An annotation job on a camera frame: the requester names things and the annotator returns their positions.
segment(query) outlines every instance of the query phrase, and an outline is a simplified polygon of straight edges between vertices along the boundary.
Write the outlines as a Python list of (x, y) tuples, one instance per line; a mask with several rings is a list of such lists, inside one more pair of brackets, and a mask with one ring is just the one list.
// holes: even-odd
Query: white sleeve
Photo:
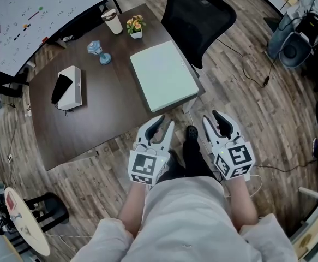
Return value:
[(242, 226), (240, 235), (262, 255), (264, 262), (298, 262), (292, 244), (273, 214), (257, 225)]
[(125, 230), (119, 219), (102, 219), (90, 240), (71, 262), (120, 262), (133, 242), (133, 236)]

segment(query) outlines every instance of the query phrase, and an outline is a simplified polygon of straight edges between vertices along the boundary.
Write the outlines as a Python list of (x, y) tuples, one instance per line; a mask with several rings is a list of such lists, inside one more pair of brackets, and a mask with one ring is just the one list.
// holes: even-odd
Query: blue figurine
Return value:
[(93, 55), (99, 56), (99, 62), (102, 65), (107, 65), (111, 61), (111, 55), (109, 53), (103, 53), (102, 47), (100, 46), (99, 41), (92, 41), (87, 46), (87, 52), (92, 53)]

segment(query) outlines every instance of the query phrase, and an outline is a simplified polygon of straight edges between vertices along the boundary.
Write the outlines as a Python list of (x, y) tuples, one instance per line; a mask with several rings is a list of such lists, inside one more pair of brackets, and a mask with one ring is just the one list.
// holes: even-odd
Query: potted plant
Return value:
[(134, 15), (132, 19), (127, 21), (127, 24), (126, 24), (127, 32), (134, 39), (142, 38), (143, 26), (145, 25), (146, 24), (141, 15)]

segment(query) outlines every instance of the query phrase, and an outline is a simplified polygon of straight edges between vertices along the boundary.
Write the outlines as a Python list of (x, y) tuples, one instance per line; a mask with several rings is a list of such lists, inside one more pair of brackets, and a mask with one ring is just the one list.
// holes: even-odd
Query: dark wooden table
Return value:
[[(145, 18), (147, 26), (142, 39), (133, 39), (126, 32), (126, 21), (133, 15)], [(119, 19), (124, 28), (121, 34), (113, 34), (102, 24), (68, 46), (30, 82), (34, 130), (46, 170), (196, 97), (158, 112), (150, 111), (130, 56), (172, 38), (145, 4), (126, 11)], [(87, 53), (87, 45), (94, 40), (100, 40), (103, 51), (111, 54), (108, 65), (101, 65), (99, 57)], [(204, 90), (195, 72), (181, 55), (200, 89), (199, 95), (202, 94)], [(51, 95), (58, 72), (69, 66), (81, 69), (82, 106), (65, 116), (51, 104)]]

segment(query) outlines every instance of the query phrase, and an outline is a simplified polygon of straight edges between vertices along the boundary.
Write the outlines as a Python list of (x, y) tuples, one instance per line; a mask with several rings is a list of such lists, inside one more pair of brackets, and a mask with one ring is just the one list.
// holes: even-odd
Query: whiteboard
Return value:
[(0, 0), (0, 71), (16, 75), (47, 38), (102, 1)]

